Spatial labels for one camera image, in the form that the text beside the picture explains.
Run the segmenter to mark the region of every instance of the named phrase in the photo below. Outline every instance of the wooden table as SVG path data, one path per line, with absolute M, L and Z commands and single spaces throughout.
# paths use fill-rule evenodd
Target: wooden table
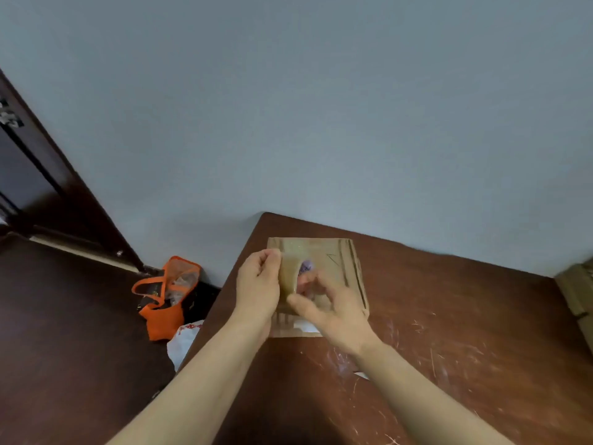
M 268 237 L 354 241 L 376 333 L 517 444 L 593 443 L 593 357 L 543 276 L 265 213 L 189 351 L 222 327 L 237 269 Z M 268 339 L 217 443 L 413 443 L 372 383 L 323 338 Z

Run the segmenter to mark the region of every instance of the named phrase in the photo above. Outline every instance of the white wall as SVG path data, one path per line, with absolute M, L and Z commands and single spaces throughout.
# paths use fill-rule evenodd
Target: white wall
M 593 254 L 592 46 L 593 0 L 0 7 L 0 68 L 132 247 L 216 284 L 265 210 L 544 275 Z

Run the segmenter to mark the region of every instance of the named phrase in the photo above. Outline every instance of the skin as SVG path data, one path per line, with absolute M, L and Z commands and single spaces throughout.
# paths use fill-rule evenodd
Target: skin
M 239 269 L 237 303 L 229 321 L 109 445 L 189 445 L 214 440 L 270 333 L 280 296 L 281 260 L 278 250 L 262 250 L 247 258 Z M 297 291 L 327 294 L 333 303 L 329 313 L 298 294 L 289 295 L 288 303 L 356 360 L 417 443 L 511 444 L 381 342 L 350 289 L 313 271 L 299 277 Z

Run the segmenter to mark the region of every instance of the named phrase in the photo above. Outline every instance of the person's right hand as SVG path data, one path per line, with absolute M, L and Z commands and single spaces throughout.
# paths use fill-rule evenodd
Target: person's right hand
M 333 305 L 330 312 L 321 311 L 310 299 L 299 294 L 291 294 L 286 300 L 297 314 L 315 325 L 333 345 L 359 357 L 366 346 L 381 342 L 371 329 L 352 289 L 318 270 L 299 276 L 297 286 L 297 291 L 301 293 L 327 294 Z

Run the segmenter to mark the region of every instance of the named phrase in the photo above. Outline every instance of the table top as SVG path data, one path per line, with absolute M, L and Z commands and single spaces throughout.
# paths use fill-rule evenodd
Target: table top
M 591 443 L 593 357 L 550 278 L 265 213 L 186 362 L 224 325 L 237 270 L 268 237 L 345 237 L 381 339 L 517 444 Z M 268 339 L 216 443 L 413 443 L 370 381 L 323 337 Z

